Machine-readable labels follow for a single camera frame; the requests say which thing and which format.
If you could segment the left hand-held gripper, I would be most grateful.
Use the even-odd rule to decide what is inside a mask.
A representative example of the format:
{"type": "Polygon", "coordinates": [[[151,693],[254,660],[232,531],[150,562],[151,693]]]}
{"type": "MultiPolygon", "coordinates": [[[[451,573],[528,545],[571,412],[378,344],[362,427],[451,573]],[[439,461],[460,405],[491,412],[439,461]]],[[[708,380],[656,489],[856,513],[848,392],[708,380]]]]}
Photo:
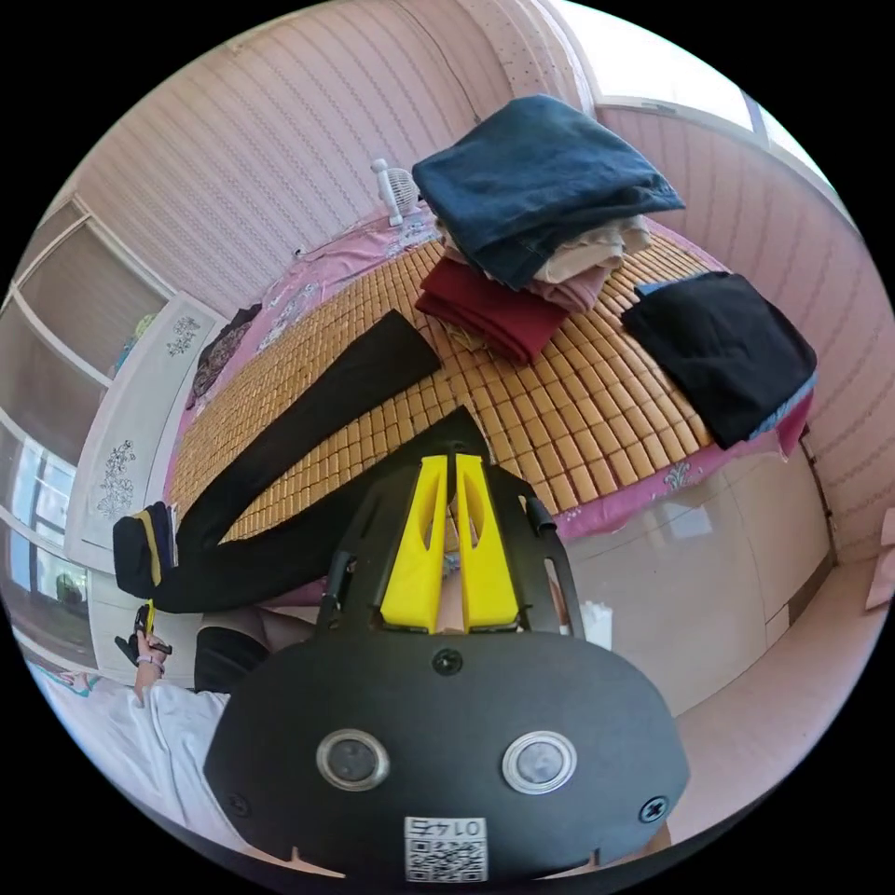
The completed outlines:
{"type": "Polygon", "coordinates": [[[153,633],[154,604],[145,601],[137,611],[137,632],[127,639],[115,636],[115,645],[131,663],[164,663],[172,647],[153,633]]]}

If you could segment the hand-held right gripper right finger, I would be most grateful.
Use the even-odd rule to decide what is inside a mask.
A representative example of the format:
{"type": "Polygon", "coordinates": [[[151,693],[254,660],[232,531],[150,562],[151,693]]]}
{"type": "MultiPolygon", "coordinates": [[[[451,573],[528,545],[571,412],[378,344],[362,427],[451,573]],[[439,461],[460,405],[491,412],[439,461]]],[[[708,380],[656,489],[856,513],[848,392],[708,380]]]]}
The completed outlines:
{"type": "Polygon", "coordinates": [[[480,457],[455,456],[463,624],[514,628],[519,614],[499,518],[480,457]]]}

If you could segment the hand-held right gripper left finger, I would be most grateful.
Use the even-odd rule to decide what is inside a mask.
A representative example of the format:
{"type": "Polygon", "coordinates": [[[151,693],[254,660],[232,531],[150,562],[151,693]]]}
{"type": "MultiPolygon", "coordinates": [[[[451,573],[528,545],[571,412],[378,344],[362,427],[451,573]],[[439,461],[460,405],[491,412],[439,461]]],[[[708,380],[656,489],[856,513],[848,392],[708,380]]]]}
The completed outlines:
{"type": "Polygon", "coordinates": [[[391,627],[434,631],[440,603],[448,511],[448,457],[421,460],[379,606],[391,627]]]}

